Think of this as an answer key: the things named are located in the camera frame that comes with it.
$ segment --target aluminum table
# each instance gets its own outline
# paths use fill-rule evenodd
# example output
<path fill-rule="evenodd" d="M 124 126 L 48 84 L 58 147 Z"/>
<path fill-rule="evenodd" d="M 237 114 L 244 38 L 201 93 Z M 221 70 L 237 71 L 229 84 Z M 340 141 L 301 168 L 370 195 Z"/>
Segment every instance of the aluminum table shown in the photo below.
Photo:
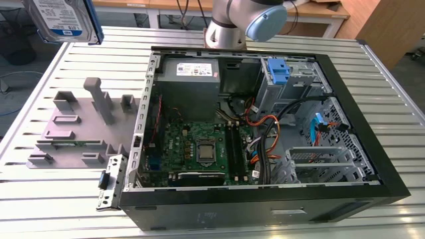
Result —
<path fill-rule="evenodd" d="M 354 40 L 277 36 L 249 50 L 328 54 L 412 196 L 326 224 L 142 232 L 124 212 L 96 212 L 94 169 L 28 169 L 57 91 L 88 97 L 86 77 L 110 97 L 141 94 L 150 46 L 202 47 L 201 31 L 104 27 L 100 46 L 65 43 L 0 143 L 0 238 L 420 239 L 425 235 L 425 117 L 366 45 Z"/>

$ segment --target metal bracket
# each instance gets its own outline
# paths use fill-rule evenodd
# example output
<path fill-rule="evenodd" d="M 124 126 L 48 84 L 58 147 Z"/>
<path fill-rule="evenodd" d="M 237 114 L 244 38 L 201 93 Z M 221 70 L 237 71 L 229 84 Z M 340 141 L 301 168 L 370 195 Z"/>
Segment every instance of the metal bracket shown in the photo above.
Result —
<path fill-rule="evenodd" d="M 96 211 L 118 211 L 128 158 L 120 154 L 109 157 L 106 170 L 100 177 L 98 203 Z"/>

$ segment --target connector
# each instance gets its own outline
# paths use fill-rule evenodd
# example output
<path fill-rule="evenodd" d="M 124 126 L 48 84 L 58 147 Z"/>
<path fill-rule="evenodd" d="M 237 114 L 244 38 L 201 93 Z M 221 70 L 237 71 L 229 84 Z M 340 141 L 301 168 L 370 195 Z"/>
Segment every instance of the connector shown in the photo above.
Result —
<path fill-rule="evenodd" d="M 334 129 L 338 131 L 346 131 L 348 128 L 349 128 L 349 126 L 346 124 L 338 123 Z"/>

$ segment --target white sticker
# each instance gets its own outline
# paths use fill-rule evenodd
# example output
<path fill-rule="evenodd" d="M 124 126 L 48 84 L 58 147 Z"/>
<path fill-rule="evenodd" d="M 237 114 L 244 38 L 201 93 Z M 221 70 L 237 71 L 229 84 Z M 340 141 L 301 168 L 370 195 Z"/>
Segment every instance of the white sticker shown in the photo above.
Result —
<path fill-rule="evenodd" d="M 82 28 L 73 8 L 64 0 L 32 0 L 50 30 L 60 35 L 80 35 Z"/>
<path fill-rule="evenodd" d="M 177 76 L 213 76 L 213 67 L 209 63 L 178 63 Z"/>
<path fill-rule="evenodd" d="M 253 178 L 260 178 L 260 172 L 256 171 L 256 170 L 253 170 L 253 171 L 252 171 L 252 177 L 253 177 Z"/>
<path fill-rule="evenodd" d="M 134 4 L 134 3 L 128 3 L 126 6 L 146 7 L 146 5 L 144 5 L 144 4 Z"/>
<path fill-rule="evenodd" d="M 256 113 L 258 112 L 258 108 L 256 106 L 250 106 L 250 109 L 253 112 L 256 112 Z"/>

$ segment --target blue clip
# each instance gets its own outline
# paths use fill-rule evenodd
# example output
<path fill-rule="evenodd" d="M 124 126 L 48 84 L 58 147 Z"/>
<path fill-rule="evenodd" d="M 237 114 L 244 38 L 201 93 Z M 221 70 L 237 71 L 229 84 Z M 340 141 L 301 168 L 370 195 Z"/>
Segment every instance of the blue clip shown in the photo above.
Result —
<path fill-rule="evenodd" d="M 273 77 L 273 83 L 277 85 L 286 84 L 290 74 L 284 59 L 269 58 L 268 69 Z"/>

